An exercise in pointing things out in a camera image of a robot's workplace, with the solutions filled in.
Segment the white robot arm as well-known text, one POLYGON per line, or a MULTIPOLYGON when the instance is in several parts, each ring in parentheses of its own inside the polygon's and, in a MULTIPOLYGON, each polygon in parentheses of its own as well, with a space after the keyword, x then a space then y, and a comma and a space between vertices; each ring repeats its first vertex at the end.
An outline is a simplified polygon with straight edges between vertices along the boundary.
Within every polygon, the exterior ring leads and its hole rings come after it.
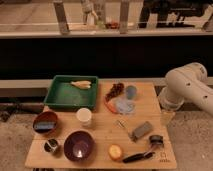
POLYGON ((166 86, 158 95, 163 126, 172 120, 185 100, 213 116, 213 88, 205 84, 206 80, 207 70, 197 62, 174 68, 165 75, 166 86))

